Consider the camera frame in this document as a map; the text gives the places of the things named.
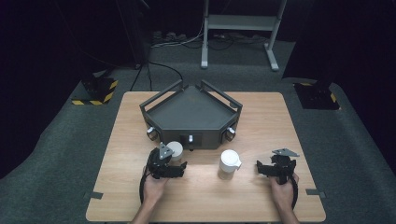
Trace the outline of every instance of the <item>white cup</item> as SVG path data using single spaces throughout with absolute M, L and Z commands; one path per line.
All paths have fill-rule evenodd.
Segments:
M 221 153 L 218 175 L 220 179 L 229 180 L 233 178 L 235 170 L 239 170 L 242 162 L 239 155 L 232 149 L 224 150 Z
M 171 161 L 180 161 L 183 156 L 183 146 L 179 142 L 170 142 L 166 146 L 174 151 Z

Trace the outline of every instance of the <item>gray carpet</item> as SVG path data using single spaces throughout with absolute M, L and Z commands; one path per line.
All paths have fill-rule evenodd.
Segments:
M 226 47 L 213 41 L 210 45 Z M 343 90 L 331 86 L 341 110 L 306 110 L 292 86 L 295 80 L 282 80 L 292 48 L 293 43 L 276 41 L 278 72 L 271 71 L 261 44 L 210 49 L 207 69 L 200 68 L 201 50 L 184 46 L 152 49 L 150 60 L 175 68 L 185 84 L 206 79 L 223 91 L 281 92 L 318 190 L 326 195 L 324 223 L 395 223 L 396 178 Z M 151 64 L 149 71 L 154 91 L 178 80 L 178 74 L 165 67 Z M 119 84 L 108 105 L 64 103 L 33 154 L 0 180 L 0 223 L 89 223 L 87 194 L 99 172 L 121 97 L 136 75 L 128 68 L 113 72 Z M 146 66 L 133 91 L 149 91 Z

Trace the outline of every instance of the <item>human hand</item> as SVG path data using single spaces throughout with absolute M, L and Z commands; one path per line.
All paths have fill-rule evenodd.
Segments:
M 165 185 L 169 178 L 156 179 L 152 175 L 148 175 L 143 189 L 144 202 L 157 203 L 163 196 Z
M 298 183 L 299 176 L 293 174 L 293 177 Z M 269 176 L 272 188 L 273 199 L 279 211 L 292 211 L 291 205 L 293 203 L 293 185 L 289 179 L 285 184 L 279 185 L 274 176 Z

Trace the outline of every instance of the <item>cup lid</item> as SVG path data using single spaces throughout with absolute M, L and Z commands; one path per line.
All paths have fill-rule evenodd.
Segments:
M 242 163 L 239 160 L 238 153 L 231 149 L 227 149 L 221 153 L 221 161 L 227 166 L 240 166 Z

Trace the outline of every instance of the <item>black robotic device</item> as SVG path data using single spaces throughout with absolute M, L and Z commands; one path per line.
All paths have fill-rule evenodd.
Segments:
M 179 166 L 169 165 L 169 161 L 172 159 L 173 153 L 174 151 L 163 143 L 160 143 L 160 147 L 155 147 L 149 153 L 145 172 L 142 174 L 142 178 L 140 179 L 139 194 L 141 203 L 144 200 L 143 188 L 148 175 L 152 175 L 152 177 L 156 179 L 161 177 L 176 178 L 184 175 L 184 170 L 187 167 L 186 161 Z
M 273 163 L 274 165 L 263 165 L 262 162 L 257 161 L 257 169 L 259 171 L 259 174 L 278 177 L 278 183 L 280 185 L 286 184 L 286 182 L 288 182 L 288 179 L 291 180 L 294 194 L 291 207 L 294 208 L 298 198 L 298 186 L 297 182 L 293 177 L 294 168 L 296 167 L 296 160 L 292 161 L 290 159 L 290 156 L 299 157 L 299 155 L 288 150 L 287 148 L 274 150 L 273 152 L 275 153 L 275 155 L 271 157 L 271 163 Z

